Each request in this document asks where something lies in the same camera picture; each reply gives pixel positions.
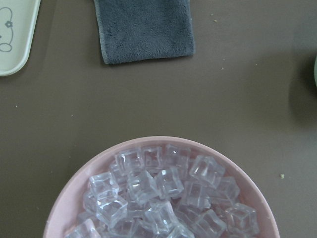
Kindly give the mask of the clear ice cubes pile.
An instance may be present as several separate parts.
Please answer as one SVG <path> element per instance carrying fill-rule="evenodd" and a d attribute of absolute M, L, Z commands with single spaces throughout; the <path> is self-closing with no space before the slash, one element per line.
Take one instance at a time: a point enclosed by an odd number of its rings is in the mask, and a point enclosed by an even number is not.
<path fill-rule="evenodd" d="M 191 149 L 135 147 L 91 176 L 68 238 L 255 238 L 257 212 L 234 177 Z"/>

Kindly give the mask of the grey folded cloth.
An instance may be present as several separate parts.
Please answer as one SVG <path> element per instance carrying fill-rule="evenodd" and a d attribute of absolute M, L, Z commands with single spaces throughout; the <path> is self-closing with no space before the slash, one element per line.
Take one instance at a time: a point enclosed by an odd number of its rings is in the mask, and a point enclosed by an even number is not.
<path fill-rule="evenodd" d="M 105 64 L 195 53 L 188 0 L 96 0 L 94 5 Z"/>

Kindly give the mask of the pink bowl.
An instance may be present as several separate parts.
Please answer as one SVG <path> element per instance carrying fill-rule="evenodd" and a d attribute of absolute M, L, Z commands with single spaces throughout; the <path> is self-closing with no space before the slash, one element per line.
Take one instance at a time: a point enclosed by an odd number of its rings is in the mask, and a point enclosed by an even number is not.
<path fill-rule="evenodd" d="M 239 196 L 241 201 L 256 209 L 260 228 L 258 236 L 260 238 L 278 238 L 280 236 L 274 215 L 265 197 L 239 166 L 206 145 L 172 136 L 148 136 L 128 140 L 104 150 L 89 160 L 73 175 L 59 194 L 47 219 L 43 236 L 45 238 L 62 238 L 74 227 L 76 216 L 83 211 L 82 195 L 87 189 L 88 178 L 106 171 L 116 153 L 133 147 L 164 146 L 166 144 L 188 146 L 192 150 L 192 155 L 195 156 L 199 154 L 213 156 L 219 164 L 226 168 L 228 175 L 236 178 L 241 191 Z"/>

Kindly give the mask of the green bowl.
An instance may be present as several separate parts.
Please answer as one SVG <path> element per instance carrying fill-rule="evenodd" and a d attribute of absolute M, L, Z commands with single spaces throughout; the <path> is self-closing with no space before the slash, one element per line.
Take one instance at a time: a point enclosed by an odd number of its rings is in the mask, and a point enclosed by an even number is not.
<path fill-rule="evenodd" d="M 315 81 L 315 85 L 317 87 L 317 56 L 316 56 L 315 62 L 314 62 L 314 81 Z"/>

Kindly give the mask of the cream rabbit serving tray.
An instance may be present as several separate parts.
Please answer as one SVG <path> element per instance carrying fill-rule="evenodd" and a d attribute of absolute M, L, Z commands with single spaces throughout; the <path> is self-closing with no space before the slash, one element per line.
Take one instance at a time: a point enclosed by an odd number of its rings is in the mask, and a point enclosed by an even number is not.
<path fill-rule="evenodd" d="M 27 62 L 37 22 L 39 0 L 0 2 L 0 75 L 18 72 Z"/>

